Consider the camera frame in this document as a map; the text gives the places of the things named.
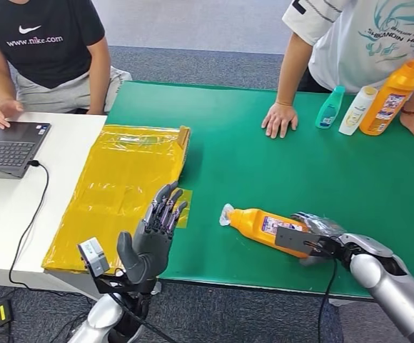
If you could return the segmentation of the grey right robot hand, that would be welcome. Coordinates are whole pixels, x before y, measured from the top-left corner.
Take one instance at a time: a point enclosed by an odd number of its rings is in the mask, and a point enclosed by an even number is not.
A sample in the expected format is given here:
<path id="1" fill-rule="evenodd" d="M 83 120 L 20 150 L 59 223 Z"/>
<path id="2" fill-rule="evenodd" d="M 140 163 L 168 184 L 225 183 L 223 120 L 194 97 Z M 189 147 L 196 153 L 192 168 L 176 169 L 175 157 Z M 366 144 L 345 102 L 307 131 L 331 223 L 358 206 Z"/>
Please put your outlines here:
<path id="1" fill-rule="evenodd" d="M 308 228 L 309 233 L 319 234 L 322 236 L 329 237 L 340 237 L 342 234 L 345 234 L 346 231 L 339 224 L 329 218 L 319 217 L 315 214 L 310 214 L 307 212 L 296 212 L 290 216 L 291 219 L 297 222 L 305 224 Z M 307 258 L 302 258 L 299 263 L 302 266 L 308 267 L 315 264 L 323 263 L 327 261 L 328 258 L 326 255 L 315 256 L 310 254 Z"/>

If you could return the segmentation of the person's right hand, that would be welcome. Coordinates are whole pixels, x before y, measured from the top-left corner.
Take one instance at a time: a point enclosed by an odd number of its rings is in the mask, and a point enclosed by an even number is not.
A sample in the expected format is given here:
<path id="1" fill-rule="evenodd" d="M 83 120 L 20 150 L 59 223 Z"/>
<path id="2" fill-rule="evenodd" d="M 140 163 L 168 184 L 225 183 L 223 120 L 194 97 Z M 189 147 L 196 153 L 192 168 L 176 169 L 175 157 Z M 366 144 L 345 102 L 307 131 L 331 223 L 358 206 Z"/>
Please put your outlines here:
<path id="1" fill-rule="evenodd" d="M 0 101 L 0 129 L 9 128 L 11 125 L 9 118 L 21 114 L 23 107 L 17 100 L 2 100 Z"/>
<path id="2" fill-rule="evenodd" d="M 265 135 L 271 139 L 285 138 L 289 128 L 296 131 L 298 127 L 298 115 L 293 105 L 275 102 L 271 105 L 262 122 L 261 127 Z"/>

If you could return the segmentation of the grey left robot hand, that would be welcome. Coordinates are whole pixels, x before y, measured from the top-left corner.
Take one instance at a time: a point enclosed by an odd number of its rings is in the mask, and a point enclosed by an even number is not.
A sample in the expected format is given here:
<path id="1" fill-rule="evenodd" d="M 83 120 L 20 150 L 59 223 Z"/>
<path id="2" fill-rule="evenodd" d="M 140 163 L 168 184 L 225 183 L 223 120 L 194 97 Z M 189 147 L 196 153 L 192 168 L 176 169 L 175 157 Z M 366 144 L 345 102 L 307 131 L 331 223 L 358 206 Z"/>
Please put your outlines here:
<path id="1" fill-rule="evenodd" d="M 176 206 L 183 190 L 174 181 L 158 190 L 134 235 L 121 232 L 117 252 L 133 284 L 160 276 L 167 267 L 176 226 L 188 202 Z"/>

